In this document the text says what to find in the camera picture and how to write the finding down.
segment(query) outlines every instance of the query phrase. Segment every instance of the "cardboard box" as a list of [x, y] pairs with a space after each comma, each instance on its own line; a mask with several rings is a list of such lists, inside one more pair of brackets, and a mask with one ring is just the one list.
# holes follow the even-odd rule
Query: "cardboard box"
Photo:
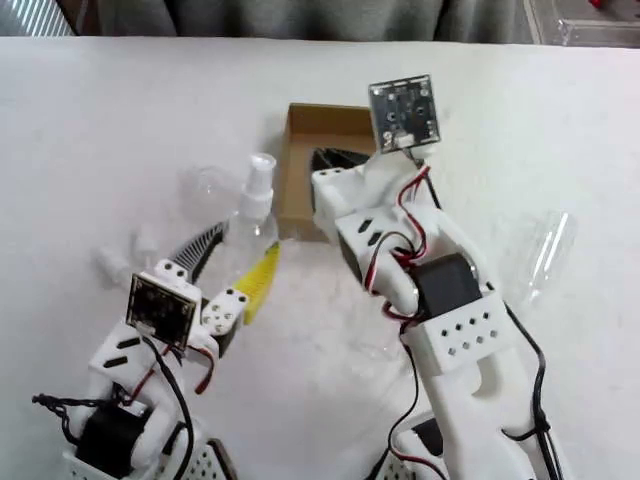
[[292, 103], [289, 106], [276, 188], [281, 238], [326, 241], [313, 224], [311, 157], [317, 147], [375, 151], [369, 109]]

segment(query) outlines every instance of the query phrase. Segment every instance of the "table surface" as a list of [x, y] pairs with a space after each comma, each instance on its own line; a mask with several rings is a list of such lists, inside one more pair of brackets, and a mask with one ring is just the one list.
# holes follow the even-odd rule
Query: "table surface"
[[[277, 153], [289, 103], [367, 105], [369, 83], [421, 73], [440, 113], [441, 200], [490, 259], [512, 264], [514, 232], [547, 209], [577, 219], [566, 267], [527, 320], [550, 365], [544, 402], [577, 478], [636, 476], [640, 51], [5, 38], [0, 65], [2, 478], [51, 478], [64, 442], [29, 399], [81, 394], [122, 314], [126, 294], [99, 281], [94, 247], [126, 251], [141, 222], [178, 222], [185, 167], [242, 178], [250, 152]], [[193, 409], [241, 478], [362, 477], [410, 379], [389, 373], [393, 349], [369, 362], [349, 343], [380, 346], [389, 330], [375, 315], [374, 333], [349, 325], [371, 303], [334, 250], [286, 244], [283, 257]]]

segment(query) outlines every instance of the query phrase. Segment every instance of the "clear plastic bottle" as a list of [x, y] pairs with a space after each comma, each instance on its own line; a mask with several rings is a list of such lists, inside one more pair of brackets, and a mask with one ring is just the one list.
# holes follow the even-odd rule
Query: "clear plastic bottle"
[[238, 210], [229, 218], [224, 241], [213, 251], [198, 281], [205, 297], [213, 298], [233, 285], [278, 240], [278, 226], [271, 213], [275, 166], [271, 155], [251, 156], [251, 171]]

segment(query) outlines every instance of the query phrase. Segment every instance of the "black wire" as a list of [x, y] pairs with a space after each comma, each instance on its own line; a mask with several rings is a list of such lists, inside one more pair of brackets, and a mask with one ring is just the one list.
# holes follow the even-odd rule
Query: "black wire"
[[[487, 287], [489, 288], [489, 290], [494, 290], [494, 287], [490, 282], [487, 282]], [[538, 446], [540, 447], [540, 451], [542, 452], [542, 458], [547, 468], [547, 472], [549, 473], [550, 480], [562, 480], [563, 476], [562, 470], [560, 469], [560, 464], [554, 461], [553, 452], [551, 451], [555, 451], [555, 446], [553, 445], [551, 438], [548, 437], [548, 432], [551, 426], [549, 425], [547, 416], [542, 408], [542, 383], [544, 381], [544, 375], [547, 370], [547, 360], [540, 346], [536, 343], [531, 334], [520, 322], [518, 316], [513, 310], [511, 310], [511, 307], [507, 304], [507, 302], [504, 302], [504, 306], [507, 310], [507, 314], [511, 318], [511, 321], [520, 331], [527, 343], [529, 343], [529, 345], [531, 346], [531, 349], [536, 354], [538, 358], [538, 371], [536, 372], [536, 378], [533, 382], [533, 394], [531, 396], [533, 429], [523, 435], [518, 436], [509, 435], [504, 430], [502, 431], [502, 433], [504, 433], [508, 438], [515, 441], [522, 441], [531, 437], [532, 435], [535, 435], [538, 441]]]
[[185, 425], [187, 426], [187, 450], [184, 453], [184, 458], [180, 463], [180, 467], [178, 468], [178, 471], [173, 476], [174, 480], [180, 480], [184, 472], [187, 470], [187, 467], [189, 466], [189, 460], [191, 458], [191, 454], [193, 453], [194, 434], [193, 434], [193, 423], [191, 422], [191, 415], [189, 414], [189, 408], [187, 407], [187, 402], [185, 401], [184, 396], [180, 391], [178, 382], [176, 381], [176, 378], [173, 376], [173, 373], [171, 372], [169, 367], [167, 367], [167, 364], [164, 363], [164, 360], [162, 359], [162, 355], [160, 355], [160, 352], [158, 352], [158, 349], [156, 348], [156, 346], [147, 337], [142, 337], [142, 341], [147, 345], [149, 345], [151, 350], [153, 350], [153, 354], [156, 357], [156, 362], [158, 362], [158, 366], [160, 367], [162, 374], [167, 379], [167, 382], [171, 386], [171, 390], [173, 390], [173, 393], [178, 399], [178, 403], [180, 404], [180, 409], [182, 410], [182, 415], [184, 416], [184, 422], [185, 422]]
[[64, 434], [64, 438], [67, 439], [67, 442], [72, 445], [78, 445], [79, 440], [73, 436], [69, 429], [69, 413], [67, 412], [67, 407], [93, 408], [102, 407], [112, 402], [113, 400], [104, 399], [58, 398], [52, 395], [45, 395], [43, 393], [31, 397], [31, 403], [42, 405], [50, 412], [55, 413], [56, 416], [62, 420], [62, 433]]
[[429, 193], [431, 194], [431, 199], [433, 200], [433, 204], [437, 209], [442, 210], [442, 205], [440, 204], [440, 199], [438, 198], [438, 194], [436, 193], [436, 189], [433, 186], [433, 182], [431, 181], [431, 177], [429, 176], [429, 171], [427, 170], [424, 174], [424, 179], [427, 181], [427, 186], [429, 187]]
[[558, 477], [560, 480], [564, 480], [564, 475], [562, 475], [562, 467], [560, 466], [560, 459], [558, 458], [558, 452], [556, 451], [556, 446], [553, 443], [553, 439], [549, 432], [547, 432], [547, 440], [549, 441], [549, 445], [551, 446], [551, 452], [553, 453], [553, 462], [556, 465], [556, 469], [558, 470]]
[[[404, 333], [404, 330], [407, 327], [407, 323], [404, 323], [402, 325], [402, 327], [400, 327], [400, 335], [402, 335]], [[393, 439], [393, 432], [395, 431], [395, 429], [398, 427], [398, 425], [400, 425], [409, 415], [411, 415], [411, 412], [413, 412], [413, 410], [416, 408], [416, 405], [418, 404], [418, 397], [420, 395], [420, 385], [418, 383], [418, 370], [416, 368], [416, 362], [413, 358], [413, 353], [411, 352], [411, 349], [404, 344], [404, 342], [402, 342], [402, 340], [400, 340], [400, 343], [402, 343], [402, 346], [405, 350], [405, 352], [407, 352], [407, 356], [409, 357], [409, 361], [411, 362], [411, 370], [413, 371], [413, 382], [414, 382], [414, 395], [413, 395], [413, 402], [411, 402], [411, 406], [409, 407], [409, 409], [402, 414], [402, 416], [400, 416], [400, 418], [398, 418], [395, 423], [391, 426], [391, 429], [389, 430], [389, 435], [387, 435], [387, 449], [398, 459], [405, 461], [405, 462], [415, 462], [415, 463], [419, 463], [420, 465], [424, 465], [426, 467], [429, 467], [431, 470], [433, 470], [442, 480], [447, 480], [447, 477], [444, 476], [444, 473], [442, 473], [442, 471], [438, 468], [437, 465], [433, 464], [432, 462], [423, 459], [423, 458], [418, 458], [418, 457], [413, 457], [411, 455], [400, 455], [398, 454], [398, 452], [396, 451], [396, 449], [394, 448], [393, 444], [392, 444], [392, 439]]]

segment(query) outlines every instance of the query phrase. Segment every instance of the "plastic bottle cap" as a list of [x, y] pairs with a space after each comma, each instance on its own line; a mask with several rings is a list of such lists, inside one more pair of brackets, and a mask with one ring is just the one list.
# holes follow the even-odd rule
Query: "plastic bottle cap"
[[276, 159], [268, 153], [251, 155], [251, 171], [242, 188], [240, 213], [250, 218], [264, 219], [271, 212], [273, 172]]

